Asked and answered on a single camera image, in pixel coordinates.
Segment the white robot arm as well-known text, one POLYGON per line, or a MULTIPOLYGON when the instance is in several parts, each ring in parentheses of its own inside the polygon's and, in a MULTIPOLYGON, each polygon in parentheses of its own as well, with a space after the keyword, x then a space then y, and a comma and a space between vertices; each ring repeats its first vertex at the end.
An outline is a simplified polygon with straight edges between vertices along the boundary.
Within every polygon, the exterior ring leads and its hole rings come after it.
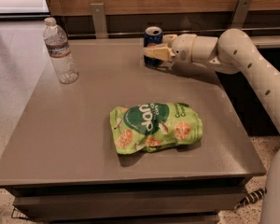
MULTIPOLYGON (((157 45, 144 47, 148 58, 165 62, 198 63, 224 74, 242 73, 280 133, 280 72, 239 29, 219 37, 166 35, 157 45)), ((260 224, 280 224, 280 149, 270 165, 260 224)))

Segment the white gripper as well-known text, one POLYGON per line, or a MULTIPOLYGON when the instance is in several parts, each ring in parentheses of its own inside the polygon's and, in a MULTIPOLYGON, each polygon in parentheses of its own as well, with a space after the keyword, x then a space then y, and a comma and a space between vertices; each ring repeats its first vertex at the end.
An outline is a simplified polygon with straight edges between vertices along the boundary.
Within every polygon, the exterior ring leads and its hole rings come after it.
POLYGON ((149 46, 144 48, 144 55, 148 58, 158 59, 162 61, 191 63, 192 62, 192 47, 196 39, 196 35, 164 35, 162 42, 171 44, 172 48, 167 46, 149 46))

